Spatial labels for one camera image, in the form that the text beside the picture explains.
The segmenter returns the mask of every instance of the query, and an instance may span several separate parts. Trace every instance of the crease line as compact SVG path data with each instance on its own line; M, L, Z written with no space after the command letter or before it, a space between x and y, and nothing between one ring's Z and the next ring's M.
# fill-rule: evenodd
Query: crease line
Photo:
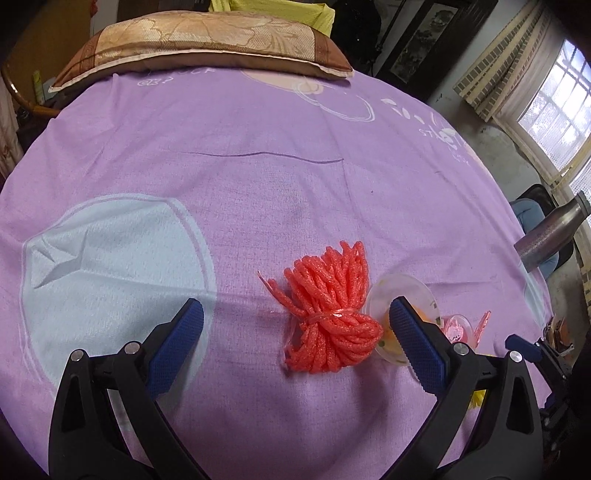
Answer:
M275 155L277 157L285 157L285 158L294 158L296 160L305 161L308 163L313 163L315 165L327 165L331 163L338 163L342 162L344 158L337 158L336 160L310 160L309 158L298 157L297 155L289 155L287 153L276 153L276 152L269 152L269 151L258 151L258 152L251 152L251 153L236 153L236 154L229 154L229 155L221 155L215 153L206 153L206 152L197 152L197 151L182 151L182 150L174 150L177 153L195 153L198 155L203 155L206 157L217 157L217 158L244 158L244 157L254 157L256 155Z
M171 288L173 290L186 290L187 292L209 292L209 290L207 290L206 288L191 288L191 287L182 287L182 286L169 286L169 285L162 285L162 284L155 284L155 283L149 283L147 281L139 281L139 280L134 280L131 278L122 278L122 277L113 277L112 275L106 275L103 273L97 273L97 272L93 272L93 271L89 271L89 270L71 270L69 272L66 272L65 274L61 275L59 278L63 278L66 277L67 275L72 275L74 273L78 273L80 275L88 275L90 277L100 277L106 280L112 280L118 283L125 283L125 284L133 284L133 285L142 285L144 287L154 287L154 288ZM50 283L52 283L53 281L58 280L59 278L54 278L52 280L50 280L49 282L46 282L43 284L44 286L49 285Z

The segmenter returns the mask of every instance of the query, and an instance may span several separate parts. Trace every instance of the metal screw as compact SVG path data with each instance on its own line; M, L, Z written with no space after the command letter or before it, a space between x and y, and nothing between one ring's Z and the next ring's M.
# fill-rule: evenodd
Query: metal screw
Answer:
M458 343L454 343L453 351L456 352L458 355L464 356L464 355L468 354L470 349L468 348L468 346L465 343L458 342Z
M139 352L139 347L141 345L138 342L130 342L127 345L125 345L123 347L123 350L125 353L127 353L128 355L133 355L134 353L138 353Z
M70 355L70 360L77 362L84 356L84 350L74 350Z
M509 357L511 358L511 360L513 360L516 364L518 364L519 362L521 362L523 360L523 356L521 356L521 354L519 352L516 352L515 350L513 350L510 354Z

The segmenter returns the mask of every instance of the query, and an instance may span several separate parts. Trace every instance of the yellow cloth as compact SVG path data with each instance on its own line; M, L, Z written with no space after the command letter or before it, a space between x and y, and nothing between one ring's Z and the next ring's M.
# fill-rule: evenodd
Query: yellow cloth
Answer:
M472 399L470 400L470 408L482 407L482 403L484 402L484 395L486 394L486 390L477 390L472 394Z
M249 11L303 23L330 37L335 11L326 4L301 4L289 0L212 0L210 12Z

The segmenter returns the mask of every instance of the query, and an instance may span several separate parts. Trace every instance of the clear plastic container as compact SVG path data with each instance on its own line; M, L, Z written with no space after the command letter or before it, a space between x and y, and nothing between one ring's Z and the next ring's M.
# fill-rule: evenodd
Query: clear plastic container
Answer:
M377 353L394 365L407 366L408 359L394 332L390 328L390 304L397 297L406 297L424 322L443 326L435 298L427 286L405 274L386 274L369 289L361 312L370 315L384 327L384 335L378 342Z
M456 314L443 317L443 333L451 343L462 342L476 350L474 330L464 315Z

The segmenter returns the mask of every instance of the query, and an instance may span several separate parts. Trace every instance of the framed artwork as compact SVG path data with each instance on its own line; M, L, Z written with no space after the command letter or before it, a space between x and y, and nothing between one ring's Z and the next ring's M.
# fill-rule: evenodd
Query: framed artwork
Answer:
M498 0L425 0L376 75L426 101Z

